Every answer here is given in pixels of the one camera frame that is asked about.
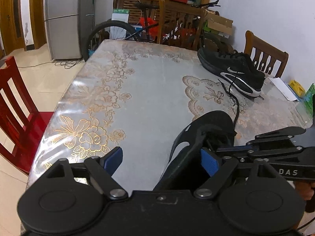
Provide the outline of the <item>person's right hand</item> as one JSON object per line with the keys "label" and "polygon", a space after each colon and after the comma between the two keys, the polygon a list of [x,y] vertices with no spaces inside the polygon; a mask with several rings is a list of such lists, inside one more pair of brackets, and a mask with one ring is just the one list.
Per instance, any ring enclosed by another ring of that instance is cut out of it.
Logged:
{"label": "person's right hand", "polygon": [[314,195],[314,182],[294,181],[294,186],[305,201],[311,200]]}

